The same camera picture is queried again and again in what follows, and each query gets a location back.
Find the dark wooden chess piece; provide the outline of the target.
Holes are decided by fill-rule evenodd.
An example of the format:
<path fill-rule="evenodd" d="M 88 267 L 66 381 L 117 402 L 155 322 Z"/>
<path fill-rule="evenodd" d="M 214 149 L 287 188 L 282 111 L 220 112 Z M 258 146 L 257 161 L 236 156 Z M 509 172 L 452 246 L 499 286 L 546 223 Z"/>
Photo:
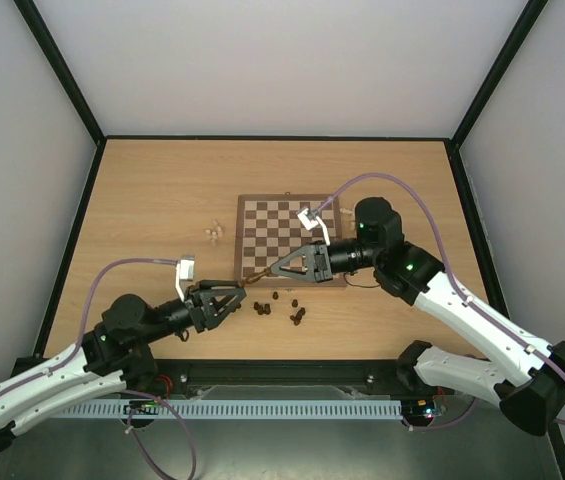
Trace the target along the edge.
<path fill-rule="evenodd" d="M 269 275 L 269 271 L 268 270 L 262 270 L 261 272 L 258 273 L 254 273 L 251 274 L 247 277 L 244 277 L 240 284 L 242 287 L 246 287 L 247 285 L 253 285 L 257 282 L 259 282 L 260 280 L 262 280 L 263 278 L 266 278 Z"/>

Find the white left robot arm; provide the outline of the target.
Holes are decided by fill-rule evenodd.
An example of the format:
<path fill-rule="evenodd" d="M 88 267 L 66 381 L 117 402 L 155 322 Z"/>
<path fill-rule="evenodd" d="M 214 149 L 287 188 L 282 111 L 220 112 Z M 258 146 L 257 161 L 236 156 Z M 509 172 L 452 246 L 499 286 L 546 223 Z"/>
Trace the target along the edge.
<path fill-rule="evenodd" d="M 55 414 L 97 397 L 142 389 L 158 370 L 150 346 L 217 328 L 245 299 L 236 282 L 202 281 L 183 297 L 151 306 L 118 297 L 96 326 L 53 357 L 0 382 L 0 452 Z"/>

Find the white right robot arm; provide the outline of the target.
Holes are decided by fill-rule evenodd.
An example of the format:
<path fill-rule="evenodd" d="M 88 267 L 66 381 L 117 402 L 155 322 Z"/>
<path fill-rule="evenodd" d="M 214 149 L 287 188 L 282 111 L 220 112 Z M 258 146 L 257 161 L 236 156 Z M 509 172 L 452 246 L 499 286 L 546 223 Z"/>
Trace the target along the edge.
<path fill-rule="evenodd" d="M 475 297 L 442 261 L 406 241 L 401 217 L 387 200 L 365 198 L 354 214 L 354 237 L 303 245 L 273 263 L 271 273 L 322 283 L 372 269 L 384 292 L 442 321 L 485 356 L 473 359 L 415 341 L 399 358 L 405 389 L 463 392 L 497 406 L 522 431 L 544 435 L 565 406 L 565 341 L 551 344 Z"/>

